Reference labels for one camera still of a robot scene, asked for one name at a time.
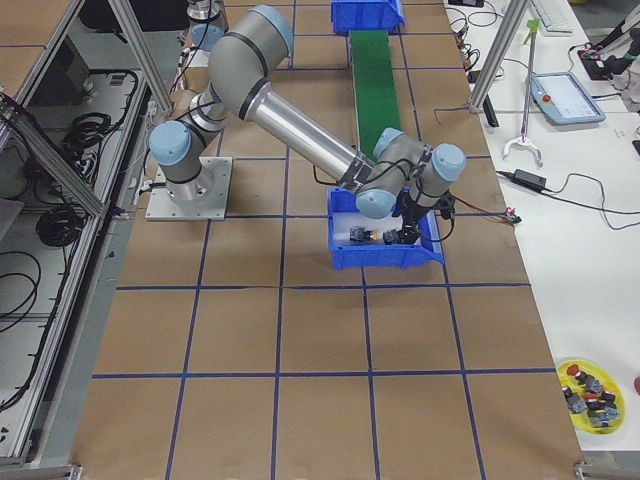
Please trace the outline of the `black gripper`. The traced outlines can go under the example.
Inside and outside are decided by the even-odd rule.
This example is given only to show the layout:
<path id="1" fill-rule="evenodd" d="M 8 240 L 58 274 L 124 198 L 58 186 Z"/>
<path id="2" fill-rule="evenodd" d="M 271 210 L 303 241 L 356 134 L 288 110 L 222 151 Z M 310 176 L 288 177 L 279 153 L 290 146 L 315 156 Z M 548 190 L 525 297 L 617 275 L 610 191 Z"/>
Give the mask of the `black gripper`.
<path id="1" fill-rule="evenodd" d="M 455 199 L 449 190 L 446 190 L 434 204 L 444 219 L 450 221 L 449 231 L 441 238 L 430 238 L 432 243 L 441 243 L 448 239 L 455 228 Z M 402 228 L 395 230 L 395 242 L 399 244 L 414 244 L 422 235 L 419 222 L 431 211 L 434 206 L 421 206 L 414 200 L 408 190 L 403 190 L 396 202 L 394 215 L 402 217 Z"/>

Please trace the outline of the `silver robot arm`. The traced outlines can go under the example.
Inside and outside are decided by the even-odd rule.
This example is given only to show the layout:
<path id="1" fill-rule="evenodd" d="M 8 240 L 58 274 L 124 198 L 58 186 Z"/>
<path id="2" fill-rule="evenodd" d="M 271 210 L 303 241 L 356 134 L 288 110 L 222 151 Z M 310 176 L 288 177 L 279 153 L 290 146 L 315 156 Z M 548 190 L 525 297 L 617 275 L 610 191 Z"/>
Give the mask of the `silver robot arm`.
<path id="1" fill-rule="evenodd" d="M 387 128 L 378 139 L 375 157 L 367 158 L 272 88 L 268 76 L 292 47 L 290 24 L 268 5 L 251 8 L 214 43 L 208 86 L 193 98 L 189 117 L 165 121 L 149 137 L 168 194 L 181 202 L 209 194 L 213 178 L 205 173 L 195 142 L 209 144 L 225 128 L 228 114 L 234 114 L 257 124 L 353 193 L 360 214 L 401 218 L 401 228 L 384 233 L 386 244 L 415 243 L 420 221 L 434 208 L 452 215 L 455 199 L 450 187 L 466 166 L 463 151 L 452 144 L 432 147 Z"/>
<path id="2" fill-rule="evenodd" d="M 223 1 L 189 0 L 187 16 L 191 23 L 193 44 L 206 52 L 210 52 L 229 29 Z"/>

